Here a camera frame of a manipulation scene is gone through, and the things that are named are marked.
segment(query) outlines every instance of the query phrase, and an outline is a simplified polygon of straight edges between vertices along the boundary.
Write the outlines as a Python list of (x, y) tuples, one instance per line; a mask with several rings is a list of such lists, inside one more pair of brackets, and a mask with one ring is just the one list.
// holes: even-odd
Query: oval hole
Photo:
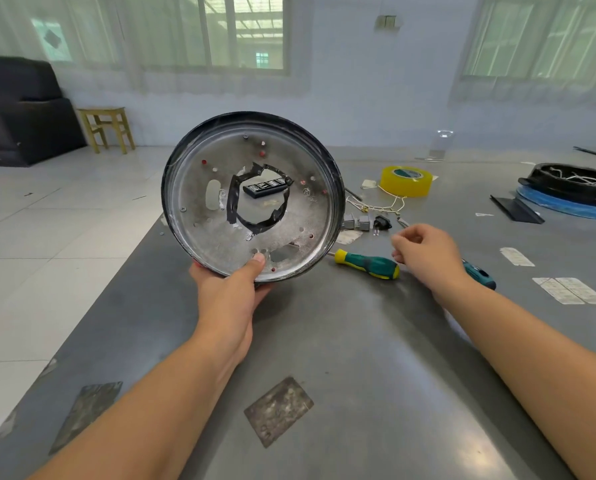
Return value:
[(220, 209), (220, 182), (218, 180), (209, 180), (207, 191), (204, 194), (204, 204), (209, 210)]
[(282, 248), (271, 251), (269, 257), (272, 262), (280, 262), (292, 258), (299, 250), (298, 244), (286, 244)]

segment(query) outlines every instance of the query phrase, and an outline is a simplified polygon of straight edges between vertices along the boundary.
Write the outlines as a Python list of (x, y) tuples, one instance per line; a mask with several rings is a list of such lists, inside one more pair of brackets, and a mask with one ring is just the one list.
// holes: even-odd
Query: gray metal workbench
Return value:
[[(359, 189), (386, 164), (343, 162), (345, 184)], [(439, 179), (427, 198), (407, 201), (403, 217), (449, 231), (464, 258), (494, 276), (502, 294), (596, 351), (596, 305), (561, 305), (531, 279), (572, 276), (596, 290), (596, 221), (547, 209), (540, 210), (543, 225), (502, 215), (489, 194), (515, 189), (531, 169), (526, 164), (412, 164)], [(386, 202), (378, 192), (363, 194)], [(365, 233), (345, 248), (389, 256), (388, 234)], [(519, 249), (535, 267), (513, 266), (502, 247)], [(55, 355), (57, 367), (18, 405), (13, 431), (0, 437), (0, 479), (23, 479), (48, 459), (82, 386), (123, 381), (125, 392), (191, 335), (197, 310), (189, 264), (157, 221)], [(384, 282), (326, 258), (280, 283), (254, 320), (249, 355), (183, 479), (573, 478), (408, 273)], [(243, 411), (287, 376), (315, 405), (265, 449)]]

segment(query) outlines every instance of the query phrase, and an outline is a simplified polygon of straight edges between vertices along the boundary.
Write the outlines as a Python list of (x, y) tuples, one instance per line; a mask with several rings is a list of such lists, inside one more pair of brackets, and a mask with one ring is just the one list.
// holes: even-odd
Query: scratched metal patch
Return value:
[(66, 446), (73, 438), (95, 421), (98, 416), (110, 408), (120, 392), (122, 382), (109, 382), (107, 384), (92, 384), (80, 389), (80, 394), (73, 403), (71, 411), (62, 423), (56, 440), (49, 450), (52, 455)]
[(287, 377), (245, 409), (262, 446), (269, 448), (313, 407), (313, 401), (292, 377)]

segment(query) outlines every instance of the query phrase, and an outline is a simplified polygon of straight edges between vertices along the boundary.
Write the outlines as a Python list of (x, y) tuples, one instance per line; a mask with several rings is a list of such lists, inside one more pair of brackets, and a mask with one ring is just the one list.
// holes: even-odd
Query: right hand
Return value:
[(407, 266), (433, 293), (469, 280), (460, 251), (445, 231), (428, 224), (415, 224), (391, 237), (393, 258)]

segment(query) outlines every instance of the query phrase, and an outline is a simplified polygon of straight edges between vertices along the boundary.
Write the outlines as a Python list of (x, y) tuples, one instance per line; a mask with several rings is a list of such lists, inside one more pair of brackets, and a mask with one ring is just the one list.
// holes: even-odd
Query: yellow tape roll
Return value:
[(429, 193), (434, 176), (410, 166), (388, 166), (382, 169), (380, 186), (398, 197), (424, 197)]

